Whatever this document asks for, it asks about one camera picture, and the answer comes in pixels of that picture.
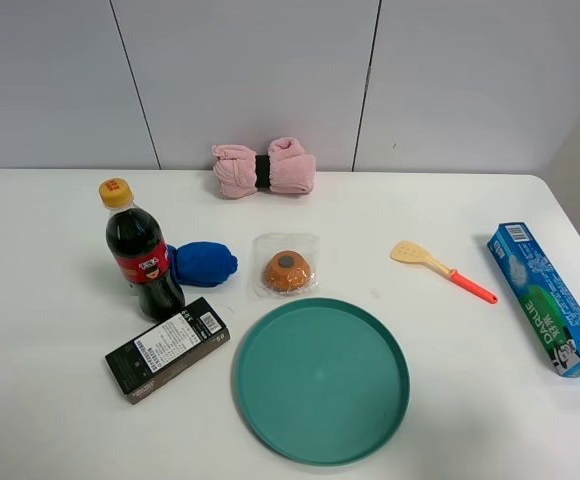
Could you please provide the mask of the wrapped orange pastry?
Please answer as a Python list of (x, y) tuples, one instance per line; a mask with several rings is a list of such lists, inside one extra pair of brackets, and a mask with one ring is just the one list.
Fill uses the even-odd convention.
[(318, 285), (320, 239), (308, 233), (266, 233), (253, 241), (249, 286), (259, 297), (298, 296)]

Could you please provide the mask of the blue rolled cloth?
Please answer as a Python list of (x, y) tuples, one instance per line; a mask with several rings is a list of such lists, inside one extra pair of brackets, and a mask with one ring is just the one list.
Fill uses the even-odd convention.
[(176, 284), (212, 288), (226, 282), (238, 269), (238, 260), (223, 244), (192, 242), (168, 245), (171, 276)]

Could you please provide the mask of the black rectangular box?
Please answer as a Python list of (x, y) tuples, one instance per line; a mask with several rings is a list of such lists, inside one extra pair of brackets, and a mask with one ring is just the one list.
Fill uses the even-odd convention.
[(105, 360), (126, 400), (135, 405), (229, 340), (224, 321), (200, 297)]

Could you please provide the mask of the pink rolled towel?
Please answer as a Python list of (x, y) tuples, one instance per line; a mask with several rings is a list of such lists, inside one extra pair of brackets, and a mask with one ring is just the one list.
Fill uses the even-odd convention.
[(244, 145), (214, 145), (213, 172), (221, 194), (240, 199), (259, 190), (282, 195), (306, 195), (314, 189), (316, 160), (293, 137), (274, 140), (266, 154)]

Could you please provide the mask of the cola bottle yellow cap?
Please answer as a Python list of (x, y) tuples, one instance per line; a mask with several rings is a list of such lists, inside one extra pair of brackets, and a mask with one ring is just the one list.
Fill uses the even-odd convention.
[(141, 311), (158, 322), (171, 318), (184, 308), (185, 298), (173, 280), (171, 254), (158, 222), (136, 205), (129, 184), (122, 178), (104, 181), (99, 195), (109, 210), (107, 246), (136, 291)]

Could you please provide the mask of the blue Darlie toothpaste box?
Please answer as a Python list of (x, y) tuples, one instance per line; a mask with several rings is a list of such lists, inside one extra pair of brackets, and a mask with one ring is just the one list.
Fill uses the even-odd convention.
[(523, 222), (501, 223), (488, 248), (558, 375), (580, 377), (580, 305)]

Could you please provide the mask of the teal round plate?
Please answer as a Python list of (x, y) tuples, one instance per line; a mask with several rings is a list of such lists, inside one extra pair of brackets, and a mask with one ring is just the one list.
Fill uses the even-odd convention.
[(240, 345), (232, 385), (239, 413), (264, 445), (319, 467), (380, 450), (402, 424), (411, 389), (388, 328), (356, 305), (323, 297), (263, 315)]

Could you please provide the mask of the yellow spatula orange handle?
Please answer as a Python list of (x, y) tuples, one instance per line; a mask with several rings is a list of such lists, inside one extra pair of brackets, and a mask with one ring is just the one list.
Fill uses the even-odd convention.
[(457, 269), (445, 266), (418, 244), (405, 240), (400, 241), (391, 250), (390, 258), (400, 263), (421, 265), (429, 268), (489, 304), (498, 302), (498, 297), (495, 294), (463, 276)]

